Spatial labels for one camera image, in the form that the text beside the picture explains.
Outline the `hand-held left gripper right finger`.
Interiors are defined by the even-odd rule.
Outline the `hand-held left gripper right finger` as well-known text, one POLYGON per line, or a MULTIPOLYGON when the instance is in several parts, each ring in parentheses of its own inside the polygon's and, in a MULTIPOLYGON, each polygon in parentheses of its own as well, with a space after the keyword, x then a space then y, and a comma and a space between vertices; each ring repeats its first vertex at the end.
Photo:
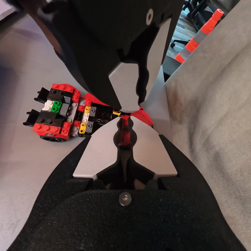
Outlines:
POLYGON ((132 147, 133 159, 153 176, 176 176, 177 171, 159 134, 149 125, 131 116, 136 143, 132 147))

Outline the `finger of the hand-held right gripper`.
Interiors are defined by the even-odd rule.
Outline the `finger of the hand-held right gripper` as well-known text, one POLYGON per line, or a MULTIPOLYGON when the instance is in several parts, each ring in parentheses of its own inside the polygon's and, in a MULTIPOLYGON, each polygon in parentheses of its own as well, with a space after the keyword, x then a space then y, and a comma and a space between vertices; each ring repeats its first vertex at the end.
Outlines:
POLYGON ((137 83, 138 104, 147 100, 162 65, 171 18, 158 26, 158 31, 150 41, 140 62, 139 80, 137 83))
POLYGON ((140 106, 136 93, 139 66, 136 63, 120 62, 109 74, 109 80, 121 105, 120 111, 133 113, 140 106))

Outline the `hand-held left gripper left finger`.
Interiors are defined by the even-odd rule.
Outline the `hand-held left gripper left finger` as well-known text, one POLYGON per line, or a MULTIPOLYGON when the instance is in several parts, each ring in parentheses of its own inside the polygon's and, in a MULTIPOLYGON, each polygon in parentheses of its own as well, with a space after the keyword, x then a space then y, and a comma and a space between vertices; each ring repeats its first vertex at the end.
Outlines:
POLYGON ((97 179, 100 172, 116 163, 118 147, 114 137, 118 132, 120 120, 121 118, 117 117, 92 134, 73 173, 74 178, 97 179))

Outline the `red toy brick car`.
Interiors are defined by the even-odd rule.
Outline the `red toy brick car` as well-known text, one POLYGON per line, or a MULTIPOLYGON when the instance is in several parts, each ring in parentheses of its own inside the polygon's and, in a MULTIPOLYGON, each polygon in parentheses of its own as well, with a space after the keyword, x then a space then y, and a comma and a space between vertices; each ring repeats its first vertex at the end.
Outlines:
POLYGON ((91 136, 100 127, 115 118, 122 118, 120 146, 130 147, 128 118, 132 115, 153 128, 153 121, 143 107, 134 113, 121 112, 101 102, 90 93, 81 96, 75 87, 53 83, 50 90, 42 88, 34 100, 43 103, 42 110, 32 109, 25 126, 43 140, 62 143, 72 137, 91 136))

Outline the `grey desk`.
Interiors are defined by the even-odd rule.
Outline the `grey desk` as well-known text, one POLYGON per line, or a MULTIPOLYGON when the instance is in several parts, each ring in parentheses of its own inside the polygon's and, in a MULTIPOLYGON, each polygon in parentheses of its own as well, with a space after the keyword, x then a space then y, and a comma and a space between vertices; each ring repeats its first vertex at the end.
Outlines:
POLYGON ((34 98, 53 83, 87 92, 72 76, 46 36, 26 16, 1 34, 1 250, 167 250, 171 227, 162 180, 133 159, 136 134, 128 118, 130 147, 114 142, 118 160, 97 179, 73 173, 90 137, 57 143, 23 123, 34 98))

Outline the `person's right hand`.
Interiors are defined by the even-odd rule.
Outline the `person's right hand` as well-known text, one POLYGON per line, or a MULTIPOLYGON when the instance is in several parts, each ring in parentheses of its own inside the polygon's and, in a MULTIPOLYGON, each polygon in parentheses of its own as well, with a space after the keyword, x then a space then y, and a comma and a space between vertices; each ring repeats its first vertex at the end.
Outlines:
POLYGON ((31 16, 31 18, 36 22, 36 24, 40 27, 47 40, 52 45, 53 49, 58 55, 61 55, 61 46, 58 43, 55 36, 52 32, 47 28, 47 26, 43 23, 43 21, 37 15, 37 11, 39 8, 43 8, 48 4, 46 0, 20 0, 20 5, 24 8, 24 10, 31 16))

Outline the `black office chair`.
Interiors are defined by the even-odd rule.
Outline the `black office chair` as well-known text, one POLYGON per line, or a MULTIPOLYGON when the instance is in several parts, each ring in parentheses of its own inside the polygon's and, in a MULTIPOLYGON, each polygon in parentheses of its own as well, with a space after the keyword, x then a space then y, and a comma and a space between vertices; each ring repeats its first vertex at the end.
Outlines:
POLYGON ((210 1, 206 0, 186 0, 184 2, 182 10, 188 9, 186 20, 190 22, 196 31, 202 28, 202 26, 212 17, 213 11, 210 9, 210 1))
POLYGON ((177 43, 186 46, 189 42, 190 40, 173 40, 173 42, 170 44, 170 47, 173 49, 177 43))

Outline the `black floor mat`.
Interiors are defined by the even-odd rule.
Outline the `black floor mat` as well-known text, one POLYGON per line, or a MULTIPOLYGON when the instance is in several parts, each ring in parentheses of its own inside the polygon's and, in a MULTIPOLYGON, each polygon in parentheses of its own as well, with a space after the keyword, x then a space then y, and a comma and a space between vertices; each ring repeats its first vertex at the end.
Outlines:
POLYGON ((166 55, 162 64, 164 76, 171 76, 181 64, 179 61, 166 55))

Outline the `orange traffic cone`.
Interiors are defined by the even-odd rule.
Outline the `orange traffic cone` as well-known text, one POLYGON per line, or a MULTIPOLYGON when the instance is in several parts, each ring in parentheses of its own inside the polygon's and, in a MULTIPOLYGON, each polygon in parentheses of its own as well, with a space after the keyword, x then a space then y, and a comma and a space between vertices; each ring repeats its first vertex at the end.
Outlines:
POLYGON ((217 22, 220 20, 224 12, 217 9, 212 17, 202 26, 196 35, 187 43, 184 49, 174 58, 176 61, 183 63, 192 52, 199 46, 199 44, 212 32, 217 22))

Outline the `person's beige trousers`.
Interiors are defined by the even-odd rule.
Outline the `person's beige trousers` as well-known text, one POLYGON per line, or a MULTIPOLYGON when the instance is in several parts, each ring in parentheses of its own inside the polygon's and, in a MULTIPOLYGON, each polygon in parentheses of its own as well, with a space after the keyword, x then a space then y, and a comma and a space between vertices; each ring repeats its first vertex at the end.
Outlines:
POLYGON ((166 82, 174 145, 209 184, 246 250, 251 238, 251 1, 240 1, 166 82))

